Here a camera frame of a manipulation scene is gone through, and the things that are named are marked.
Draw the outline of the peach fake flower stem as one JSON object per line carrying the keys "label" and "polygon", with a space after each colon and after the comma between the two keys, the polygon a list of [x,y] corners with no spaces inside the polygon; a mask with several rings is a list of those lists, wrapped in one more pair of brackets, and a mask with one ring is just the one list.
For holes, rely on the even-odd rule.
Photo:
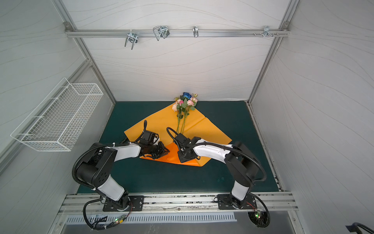
{"label": "peach fake flower stem", "polygon": [[176,129],[177,133],[179,133],[181,119],[183,118],[181,105],[182,105],[182,100],[180,98],[176,98],[175,103],[172,105],[172,110],[177,113],[177,129]]}

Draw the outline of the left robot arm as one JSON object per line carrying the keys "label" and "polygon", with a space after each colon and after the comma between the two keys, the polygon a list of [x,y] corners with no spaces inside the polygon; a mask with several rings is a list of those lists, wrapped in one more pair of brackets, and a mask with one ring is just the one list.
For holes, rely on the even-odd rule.
{"label": "left robot arm", "polygon": [[96,191],[102,197],[124,210],[130,203],[128,192],[111,176],[112,167],[120,160],[149,156],[159,159],[170,150],[161,142],[157,134],[146,133],[133,142],[122,144],[94,143],[74,163],[72,177],[78,184]]}

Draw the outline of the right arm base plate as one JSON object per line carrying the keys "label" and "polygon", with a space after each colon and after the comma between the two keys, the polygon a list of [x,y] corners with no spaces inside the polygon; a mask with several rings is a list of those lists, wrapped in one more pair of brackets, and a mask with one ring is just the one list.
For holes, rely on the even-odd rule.
{"label": "right arm base plate", "polygon": [[213,201],[218,204],[219,210],[257,210],[257,203],[251,194],[244,200],[238,200],[232,194],[218,194]]}

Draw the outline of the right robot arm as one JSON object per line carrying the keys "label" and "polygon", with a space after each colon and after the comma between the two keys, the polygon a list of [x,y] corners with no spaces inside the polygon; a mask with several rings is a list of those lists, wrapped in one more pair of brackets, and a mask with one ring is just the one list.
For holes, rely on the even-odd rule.
{"label": "right robot arm", "polygon": [[201,157],[222,162],[235,180],[230,192],[229,204],[241,209],[246,204],[246,196],[256,182],[263,182],[267,174],[254,154],[241,142],[222,145],[208,142],[200,137],[189,139],[182,134],[172,137],[178,148],[178,158],[185,163]]}

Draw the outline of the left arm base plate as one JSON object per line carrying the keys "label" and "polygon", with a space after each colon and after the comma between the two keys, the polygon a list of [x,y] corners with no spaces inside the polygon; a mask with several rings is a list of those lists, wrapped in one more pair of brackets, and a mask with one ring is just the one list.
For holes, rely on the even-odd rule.
{"label": "left arm base plate", "polygon": [[104,212],[128,212],[142,211],[144,196],[129,196],[125,195],[119,201],[114,201],[110,198],[105,199],[103,211]]}

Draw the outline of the orange wrapping paper sheet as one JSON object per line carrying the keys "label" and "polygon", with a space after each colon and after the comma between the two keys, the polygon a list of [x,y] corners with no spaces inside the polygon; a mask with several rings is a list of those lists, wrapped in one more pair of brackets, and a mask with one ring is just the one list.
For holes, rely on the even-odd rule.
{"label": "orange wrapping paper sheet", "polygon": [[[146,129],[150,132],[158,134],[159,141],[161,141],[169,150],[167,155],[156,159],[156,161],[181,165],[182,163],[180,162],[177,154],[177,145],[173,143],[172,138],[166,131],[167,127],[176,130],[178,125],[177,113],[172,110],[172,105],[169,105],[164,109],[146,117],[145,121],[147,121]],[[143,129],[144,122],[141,121],[124,132],[131,143],[129,148],[125,147],[122,150],[118,150],[117,155],[121,160],[138,157],[145,160],[153,160],[150,154],[141,153],[140,147],[133,143],[140,136]],[[193,137],[200,137],[206,142],[213,142],[222,145],[228,145],[231,142],[231,138],[216,127],[197,109],[190,111],[190,114],[187,116],[183,135],[190,139]]]}

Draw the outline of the blue fake flower stem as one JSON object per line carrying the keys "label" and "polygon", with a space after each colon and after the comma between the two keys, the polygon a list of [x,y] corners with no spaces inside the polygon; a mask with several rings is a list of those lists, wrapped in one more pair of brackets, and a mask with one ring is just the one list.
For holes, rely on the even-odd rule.
{"label": "blue fake flower stem", "polygon": [[187,92],[184,92],[183,93],[183,97],[187,98],[187,99],[191,99],[192,98],[192,95],[190,93],[187,93]]}

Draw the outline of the dark pink fake flower stem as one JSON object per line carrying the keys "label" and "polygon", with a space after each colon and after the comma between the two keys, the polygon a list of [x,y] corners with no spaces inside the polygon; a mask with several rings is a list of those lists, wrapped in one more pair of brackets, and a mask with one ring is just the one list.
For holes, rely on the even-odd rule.
{"label": "dark pink fake flower stem", "polygon": [[183,122],[187,114],[186,107],[187,104],[183,100],[177,101],[177,133],[182,133],[184,127]]}

